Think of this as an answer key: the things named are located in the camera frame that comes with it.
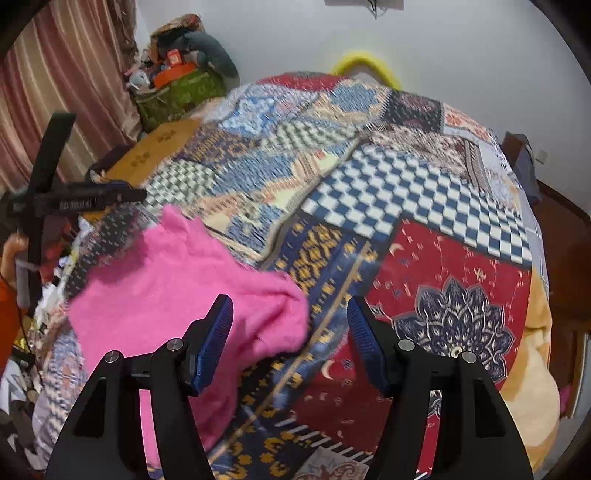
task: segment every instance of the pink sweater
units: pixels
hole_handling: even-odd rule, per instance
[[[158,226],[109,266],[89,275],[70,304],[70,322],[91,373],[110,350],[153,352],[204,318],[218,294],[234,303],[234,322],[209,387],[191,398],[205,449],[213,446],[236,408],[239,373],[264,357],[296,351],[306,339],[308,304],[291,278],[238,263],[199,218],[167,206]],[[149,391],[141,391],[147,461],[159,466]]]

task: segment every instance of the red fabric patch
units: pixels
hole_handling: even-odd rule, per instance
[[[339,80],[343,77],[334,75],[326,75],[324,73],[302,73],[301,76],[297,73],[284,73],[274,77],[267,77],[259,80],[257,83],[272,83],[274,85],[283,85],[284,87],[293,88],[295,90],[306,90],[309,92],[331,91]]]
[[[385,316],[396,322],[398,316],[415,312],[419,288],[439,290],[454,278],[463,289],[484,291],[491,306],[502,308],[504,326],[515,340],[504,359],[508,373],[515,361],[527,313],[531,273],[507,262],[500,262],[426,226],[402,220],[379,273],[369,289],[369,305],[381,305]],[[356,450],[374,452],[384,428],[390,401],[369,384],[350,338],[344,338],[331,359],[325,362],[294,406],[300,424],[332,437]],[[503,381],[497,383],[500,389]],[[421,472],[433,463],[439,418],[428,420]]]

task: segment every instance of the blue gripper pad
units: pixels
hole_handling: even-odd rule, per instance
[[[193,322],[187,330],[189,342],[185,356],[184,382],[200,394],[213,380],[217,363],[228,339],[234,306],[227,295],[218,295],[203,320]]]
[[[367,319],[363,313],[362,307],[359,304],[360,301],[363,300],[359,300],[356,297],[349,300],[347,305],[347,321],[349,322],[349,328],[355,340],[355,346],[357,347],[359,356],[363,360],[369,381],[380,392],[385,393],[389,388],[386,375],[386,357],[368,323],[370,319]]]

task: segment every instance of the orange box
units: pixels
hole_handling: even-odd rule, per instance
[[[177,67],[183,63],[183,57],[176,48],[166,52],[166,58],[168,58],[168,64],[171,68]]]
[[[197,69],[197,65],[192,62],[183,63],[177,67],[173,67],[171,69],[163,70],[159,74],[154,77],[154,86],[156,88],[160,88],[166,85],[173,80],[181,78],[188,73],[191,73],[193,70]]]

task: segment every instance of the yellow hoop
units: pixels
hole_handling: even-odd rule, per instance
[[[389,69],[386,62],[374,57],[371,53],[366,51],[352,51],[346,53],[338,63],[333,67],[331,73],[333,75],[344,76],[346,72],[357,65],[365,65],[375,72],[378,76],[378,80],[393,88],[394,90],[402,90],[400,81],[393,74],[392,70]]]

